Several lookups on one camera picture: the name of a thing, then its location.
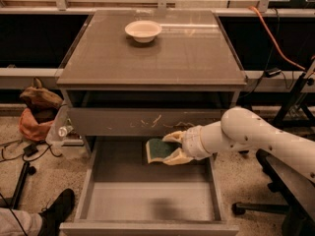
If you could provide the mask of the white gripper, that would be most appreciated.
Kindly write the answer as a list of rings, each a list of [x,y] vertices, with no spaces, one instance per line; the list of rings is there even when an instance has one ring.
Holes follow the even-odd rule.
[[[162,162],[166,165],[186,164],[193,159],[201,160],[210,157],[212,153],[206,150],[209,129],[206,126],[195,126],[187,131],[176,131],[165,135],[162,140],[166,143],[179,143],[177,148]]]

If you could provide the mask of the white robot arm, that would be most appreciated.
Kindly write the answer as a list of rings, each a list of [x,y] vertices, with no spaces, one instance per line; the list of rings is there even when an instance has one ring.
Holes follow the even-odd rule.
[[[315,182],[315,143],[280,130],[245,108],[228,109],[218,122],[173,132],[162,140],[181,144],[162,161],[167,165],[201,160],[220,151],[256,148],[270,153]]]

